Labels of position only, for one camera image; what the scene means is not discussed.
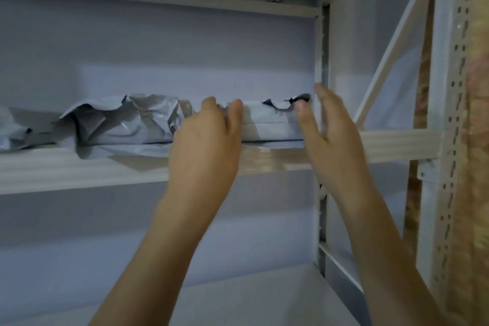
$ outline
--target finger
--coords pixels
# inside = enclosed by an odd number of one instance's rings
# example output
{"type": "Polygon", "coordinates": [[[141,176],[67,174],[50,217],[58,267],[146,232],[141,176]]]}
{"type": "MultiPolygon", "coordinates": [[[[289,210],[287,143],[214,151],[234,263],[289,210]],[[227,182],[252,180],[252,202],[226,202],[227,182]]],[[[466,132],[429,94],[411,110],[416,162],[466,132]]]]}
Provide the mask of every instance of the finger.
{"type": "Polygon", "coordinates": [[[314,89],[321,102],[324,121],[327,121],[327,123],[330,124],[336,119],[344,120],[345,117],[350,118],[348,111],[339,96],[334,94],[331,90],[326,89],[321,83],[316,83],[314,89]]]}
{"type": "Polygon", "coordinates": [[[321,142],[326,142],[321,136],[317,128],[316,119],[309,104],[304,100],[298,100],[294,103],[295,115],[304,137],[306,149],[315,152],[321,145],[321,142]]]}
{"type": "Polygon", "coordinates": [[[216,97],[208,97],[202,101],[200,110],[217,110],[216,97]]]}
{"type": "Polygon", "coordinates": [[[226,128],[232,137],[241,139],[241,124],[243,121],[243,102],[234,100],[227,108],[226,128]]]}

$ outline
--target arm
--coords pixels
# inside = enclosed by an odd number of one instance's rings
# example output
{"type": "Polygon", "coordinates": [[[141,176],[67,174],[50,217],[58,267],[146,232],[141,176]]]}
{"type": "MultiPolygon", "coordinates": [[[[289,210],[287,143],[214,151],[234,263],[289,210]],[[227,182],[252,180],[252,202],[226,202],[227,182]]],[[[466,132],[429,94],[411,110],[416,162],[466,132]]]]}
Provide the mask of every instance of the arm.
{"type": "Polygon", "coordinates": [[[238,172],[242,103],[211,97],[175,133],[170,180],[134,258],[90,326],[168,324],[195,249],[238,172]]]}
{"type": "Polygon", "coordinates": [[[295,110],[313,169],[345,221],[372,324],[443,325],[437,304],[374,186],[357,127],[338,96],[321,84],[315,90],[328,124],[326,136],[318,131],[306,102],[296,102],[295,110]]]}

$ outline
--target white shelf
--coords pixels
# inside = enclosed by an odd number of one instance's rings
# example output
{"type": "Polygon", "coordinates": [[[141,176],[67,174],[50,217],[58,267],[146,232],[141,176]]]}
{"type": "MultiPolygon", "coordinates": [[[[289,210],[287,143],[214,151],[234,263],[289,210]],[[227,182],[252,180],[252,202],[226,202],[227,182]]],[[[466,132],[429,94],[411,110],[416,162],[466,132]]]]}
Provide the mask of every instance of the white shelf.
{"type": "MultiPolygon", "coordinates": [[[[441,133],[429,130],[362,132],[369,162],[436,158],[441,133]]],[[[310,169],[303,148],[264,150],[245,147],[240,175],[310,169]]],[[[58,147],[22,150],[0,155],[0,195],[60,189],[163,182],[168,159],[110,157],[80,160],[58,147]]]]}
{"type": "MultiPolygon", "coordinates": [[[[3,326],[85,326],[98,305],[3,326]]],[[[171,326],[324,325],[358,323],[313,264],[256,273],[182,289],[171,326]]]]}

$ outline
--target hand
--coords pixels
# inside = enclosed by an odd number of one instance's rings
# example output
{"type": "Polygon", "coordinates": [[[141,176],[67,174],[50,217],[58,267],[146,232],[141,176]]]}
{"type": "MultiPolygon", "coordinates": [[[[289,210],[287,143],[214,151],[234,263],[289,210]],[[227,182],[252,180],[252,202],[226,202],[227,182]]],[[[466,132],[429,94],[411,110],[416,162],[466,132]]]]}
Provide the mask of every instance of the hand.
{"type": "Polygon", "coordinates": [[[336,200],[345,200],[373,185],[362,141],[343,101],[321,84],[315,85],[315,92],[327,124],[326,135],[319,132],[307,102],[297,101],[295,113],[316,175],[336,200]]]}
{"type": "Polygon", "coordinates": [[[199,113],[185,119],[170,151],[166,201],[203,218],[214,217],[238,172],[242,112],[241,100],[235,100],[225,118],[209,97],[199,113]]]}

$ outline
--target forearm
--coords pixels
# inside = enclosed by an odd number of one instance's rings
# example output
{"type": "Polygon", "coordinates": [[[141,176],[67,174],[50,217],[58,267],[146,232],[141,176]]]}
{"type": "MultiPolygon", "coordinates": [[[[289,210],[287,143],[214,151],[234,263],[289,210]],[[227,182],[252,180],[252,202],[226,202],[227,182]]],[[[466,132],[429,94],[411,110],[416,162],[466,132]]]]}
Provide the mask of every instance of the forearm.
{"type": "Polygon", "coordinates": [[[164,197],[134,258],[90,326],[168,324],[180,287],[212,218],[164,197]]]}
{"type": "Polygon", "coordinates": [[[437,305],[373,183],[365,182],[339,200],[372,323],[442,325],[437,305]]]}

